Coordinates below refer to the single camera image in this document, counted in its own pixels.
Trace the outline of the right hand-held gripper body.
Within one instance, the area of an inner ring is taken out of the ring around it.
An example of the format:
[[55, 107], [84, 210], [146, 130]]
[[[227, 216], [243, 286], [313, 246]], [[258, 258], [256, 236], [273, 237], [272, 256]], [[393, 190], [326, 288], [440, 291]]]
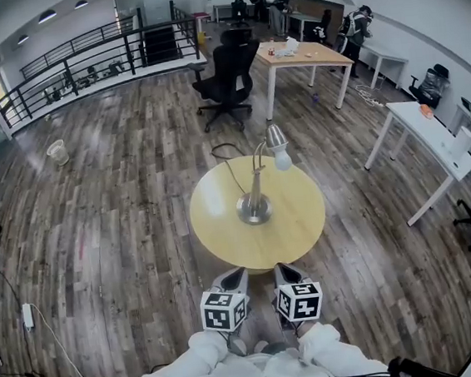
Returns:
[[279, 285], [276, 294], [276, 309], [288, 321], [319, 319], [322, 304], [320, 283], [312, 281]]

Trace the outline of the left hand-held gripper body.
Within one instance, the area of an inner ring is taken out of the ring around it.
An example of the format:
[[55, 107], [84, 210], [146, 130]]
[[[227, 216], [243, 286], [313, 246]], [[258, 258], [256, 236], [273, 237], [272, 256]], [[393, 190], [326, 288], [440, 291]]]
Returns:
[[203, 329], [210, 331], [235, 332], [248, 314], [243, 293], [206, 291], [200, 307]]

